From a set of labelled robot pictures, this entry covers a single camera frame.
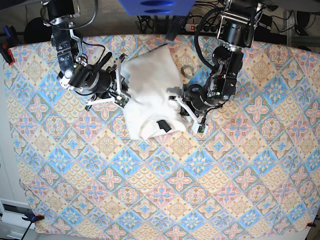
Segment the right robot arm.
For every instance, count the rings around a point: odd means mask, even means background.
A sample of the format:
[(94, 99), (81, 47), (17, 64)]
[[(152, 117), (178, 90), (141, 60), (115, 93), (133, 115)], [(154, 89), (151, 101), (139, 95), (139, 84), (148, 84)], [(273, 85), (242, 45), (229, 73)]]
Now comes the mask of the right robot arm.
[(61, 87), (80, 96), (90, 96), (85, 103), (87, 111), (103, 103), (124, 108), (131, 98), (121, 75), (126, 54), (121, 54), (106, 69), (103, 67), (113, 56), (111, 52), (103, 53), (96, 63), (90, 64), (83, 51), (85, 42), (77, 31), (80, 27), (73, 21), (76, 12), (71, 0), (45, 0), (40, 16), (46, 26), (52, 27), (51, 44), (57, 51), (60, 67), (57, 79)]

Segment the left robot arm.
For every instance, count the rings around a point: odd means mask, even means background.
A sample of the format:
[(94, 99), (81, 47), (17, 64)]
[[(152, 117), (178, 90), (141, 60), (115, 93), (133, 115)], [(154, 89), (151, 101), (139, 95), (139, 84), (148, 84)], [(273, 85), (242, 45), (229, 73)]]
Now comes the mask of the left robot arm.
[[(182, 116), (206, 116), (235, 96), (237, 76), (243, 65), (242, 50), (251, 47), (262, 13), (263, 5), (257, 0), (226, 0), (222, 7), (211, 9), (203, 16), (195, 30), (194, 47), (211, 73), (205, 85), (184, 86), (182, 103), (190, 108), (190, 112), (182, 107)], [(209, 63), (202, 54), (199, 35), (213, 14), (221, 19), (217, 32), (221, 44), (213, 51), (212, 63)]]

